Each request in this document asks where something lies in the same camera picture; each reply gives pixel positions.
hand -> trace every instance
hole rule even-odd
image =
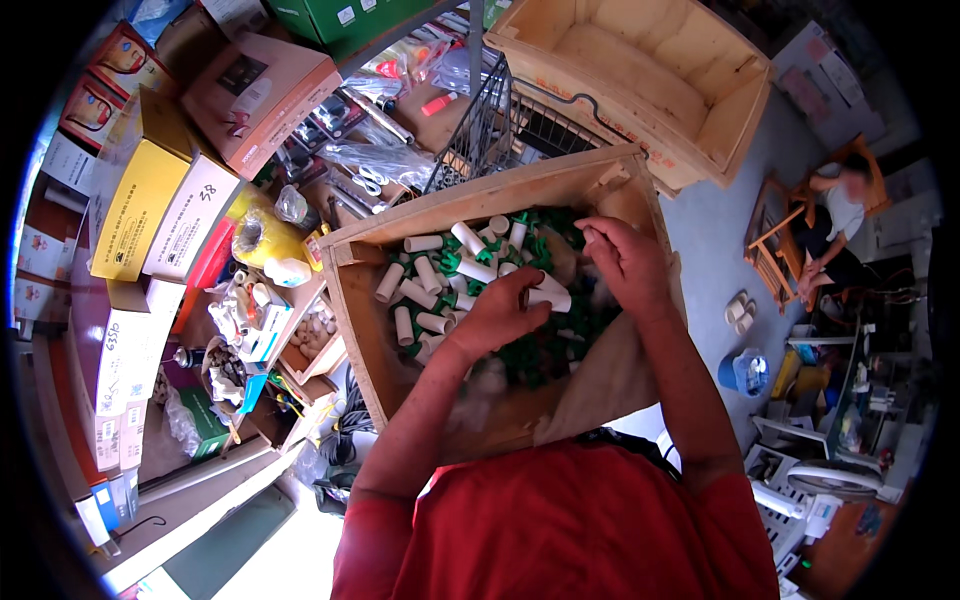
[[[666,263],[656,240],[611,217],[589,217],[574,225],[587,240],[584,255],[593,259],[613,296],[637,324],[662,318],[672,304]]]
[[[491,281],[446,340],[472,364],[487,352],[530,333],[550,316],[550,302],[526,310],[522,307],[524,290],[541,282],[543,273],[529,266]]]

yellow box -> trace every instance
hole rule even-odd
[[[194,144],[180,109],[140,86],[97,155],[87,221],[90,274],[136,281],[190,166]]]

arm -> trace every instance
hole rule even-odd
[[[384,428],[350,490],[350,504],[369,497],[391,498],[413,509],[417,495],[440,462],[441,437],[470,365],[509,344],[550,316],[544,302],[520,307],[523,290],[543,281],[524,267],[487,286],[473,309],[427,363],[413,391]]]
[[[653,367],[663,421],[684,461],[684,486],[696,494],[727,473],[743,473],[730,417],[713,379],[669,298],[660,246],[626,223],[591,217],[584,254],[633,318]]]

seated person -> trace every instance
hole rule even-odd
[[[870,162],[857,153],[842,165],[832,162],[810,176],[810,189],[818,192],[813,227],[803,218],[790,222],[794,240],[805,253],[804,273],[797,282],[804,301],[827,283],[844,288],[876,285],[876,275],[845,248],[863,223],[863,204],[873,180]]]

pink box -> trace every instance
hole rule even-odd
[[[190,86],[183,107],[240,177],[252,180],[343,80],[325,54],[242,34]]]

